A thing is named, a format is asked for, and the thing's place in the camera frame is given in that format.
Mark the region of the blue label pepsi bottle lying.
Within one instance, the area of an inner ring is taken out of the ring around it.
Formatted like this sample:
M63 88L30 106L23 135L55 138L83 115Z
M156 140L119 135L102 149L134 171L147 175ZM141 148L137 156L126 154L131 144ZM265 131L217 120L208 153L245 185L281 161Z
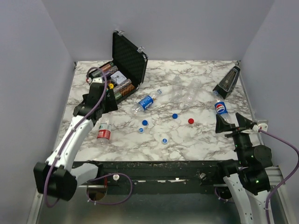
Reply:
M149 94L147 94L142 100L137 102L132 108L131 113L133 115L136 115L139 112L144 112L147 110L154 101L162 94L162 90L158 89L156 91L152 91Z

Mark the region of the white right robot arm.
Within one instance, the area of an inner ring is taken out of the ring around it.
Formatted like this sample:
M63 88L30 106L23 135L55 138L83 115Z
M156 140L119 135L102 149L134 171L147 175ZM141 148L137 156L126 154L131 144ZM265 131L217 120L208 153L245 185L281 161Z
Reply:
M215 178L226 183L243 224L272 224L271 205L266 201L271 185L266 168L272 166L271 149L264 145L252 145L250 135L266 131L266 121L254 122L236 113L238 126L230 124L221 115L216 115L216 133L225 132L232 138L237 161L218 163Z

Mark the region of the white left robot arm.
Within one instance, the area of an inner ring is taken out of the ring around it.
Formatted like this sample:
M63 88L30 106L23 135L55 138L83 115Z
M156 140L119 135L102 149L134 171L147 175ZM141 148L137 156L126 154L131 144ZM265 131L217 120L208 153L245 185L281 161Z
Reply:
M44 196L69 201L76 189L87 181L99 184L103 172L91 162L73 168L73 162L81 145L104 113L117 110L112 91L107 92L107 83L102 78L91 82L89 93L75 107L71 124L57 148L46 162L34 167L37 191Z

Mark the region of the red label plastic bottle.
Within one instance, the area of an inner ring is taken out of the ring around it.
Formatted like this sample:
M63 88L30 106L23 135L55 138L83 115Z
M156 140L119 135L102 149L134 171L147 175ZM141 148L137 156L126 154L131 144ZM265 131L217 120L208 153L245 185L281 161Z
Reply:
M97 141L103 146L108 145L111 137L111 132L111 119L108 116L102 117L97 134Z

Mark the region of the pepsi bottle near metronome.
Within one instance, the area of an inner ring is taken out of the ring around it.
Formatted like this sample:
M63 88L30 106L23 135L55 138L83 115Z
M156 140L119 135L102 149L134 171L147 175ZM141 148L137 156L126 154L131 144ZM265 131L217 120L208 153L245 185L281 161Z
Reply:
M231 123L231 117L227 111L227 107L223 97L218 93L218 91L213 91L213 97L213 106L215 108L216 113L222 116L226 122Z

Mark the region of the red bottle cap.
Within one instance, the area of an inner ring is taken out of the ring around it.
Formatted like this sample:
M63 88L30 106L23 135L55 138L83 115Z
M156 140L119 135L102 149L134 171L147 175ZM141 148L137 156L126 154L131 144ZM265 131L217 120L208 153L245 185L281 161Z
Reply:
M188 119L188 123L189 124L193 124L194 123L194 119L192 119L192 118Z

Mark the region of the clear plastic bottle left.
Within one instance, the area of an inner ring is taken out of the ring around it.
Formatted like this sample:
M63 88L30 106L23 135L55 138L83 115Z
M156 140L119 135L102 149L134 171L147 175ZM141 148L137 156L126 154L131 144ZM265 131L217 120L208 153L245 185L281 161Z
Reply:
M183 83L180 75L176 75L171 85L171 102L178 103L182 98Z

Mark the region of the black metronome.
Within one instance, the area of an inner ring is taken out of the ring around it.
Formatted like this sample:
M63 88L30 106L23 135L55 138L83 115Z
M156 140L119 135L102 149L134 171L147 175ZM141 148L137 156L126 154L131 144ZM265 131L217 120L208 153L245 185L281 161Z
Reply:
M214 87L213 91L218 92L223 99L226 99L234 90L240 75L240 68L234 66L224 78Z

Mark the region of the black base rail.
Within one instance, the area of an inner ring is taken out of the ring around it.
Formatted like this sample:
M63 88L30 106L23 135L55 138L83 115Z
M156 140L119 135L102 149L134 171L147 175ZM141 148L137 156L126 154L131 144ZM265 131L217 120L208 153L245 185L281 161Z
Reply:
M237 162L226 161L92 161L98 176L125 174L108 180L108 194L211 194L224 184L224 176L237 172Z

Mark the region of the clear plastic bottle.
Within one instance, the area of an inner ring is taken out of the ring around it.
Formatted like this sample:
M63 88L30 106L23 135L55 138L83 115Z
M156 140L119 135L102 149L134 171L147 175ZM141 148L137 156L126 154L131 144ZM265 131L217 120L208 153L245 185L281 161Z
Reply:
M180 109L186 110L190 108L197 98L197 94L201 87L201 81L194 78L187 87L186 94L183 97L182 103L180 104Z
M180 75L176 75L171 85L171 102L178 103L182 98L183 83Z

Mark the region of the blue bottle cap left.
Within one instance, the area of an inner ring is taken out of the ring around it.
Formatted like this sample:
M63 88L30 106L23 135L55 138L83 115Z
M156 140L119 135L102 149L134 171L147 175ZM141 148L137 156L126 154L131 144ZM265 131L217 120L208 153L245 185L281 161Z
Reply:
M147 125L148 125L147 120L143 120L143 121L142 121L142 124L143 124L144 126L147 126Z

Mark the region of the black poker chip case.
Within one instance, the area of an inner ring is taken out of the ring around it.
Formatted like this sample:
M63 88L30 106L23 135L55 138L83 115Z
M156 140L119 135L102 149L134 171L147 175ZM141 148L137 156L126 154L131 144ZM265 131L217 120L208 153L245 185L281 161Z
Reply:
M112 61L88 71L86 81L91 85L94 78L107 79L108 84L113 84L112 89L117 104L125 100L138 90L144 81L148 56L143 48L135 46L127 39L122 31L113 32Z

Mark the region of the clear plastic bottle right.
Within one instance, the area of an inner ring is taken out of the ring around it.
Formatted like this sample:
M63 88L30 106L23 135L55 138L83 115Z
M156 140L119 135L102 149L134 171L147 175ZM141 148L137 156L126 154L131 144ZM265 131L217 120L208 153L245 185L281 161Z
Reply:
M201 87L201 81L194 78L187 87L186 94L183 97L182 103L180 104L180 109L186 110L190 108L197 98L197 94Z

